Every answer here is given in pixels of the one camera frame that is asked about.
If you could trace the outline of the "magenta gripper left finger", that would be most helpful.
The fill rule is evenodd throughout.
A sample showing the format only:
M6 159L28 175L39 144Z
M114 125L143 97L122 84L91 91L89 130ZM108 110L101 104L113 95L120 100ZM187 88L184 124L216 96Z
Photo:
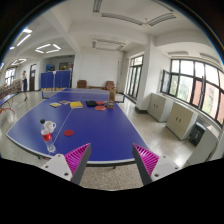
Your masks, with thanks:
M87 143L66 155L56 154L42 169L79 185L90 155L91 144Z

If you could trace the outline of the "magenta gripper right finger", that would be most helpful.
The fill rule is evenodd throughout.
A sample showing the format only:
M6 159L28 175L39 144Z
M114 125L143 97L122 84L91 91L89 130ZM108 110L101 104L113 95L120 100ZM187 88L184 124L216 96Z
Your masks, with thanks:
M158 156L137 144L133 145L132 154L143 185L148 185L179 170L179 166L166 155Z

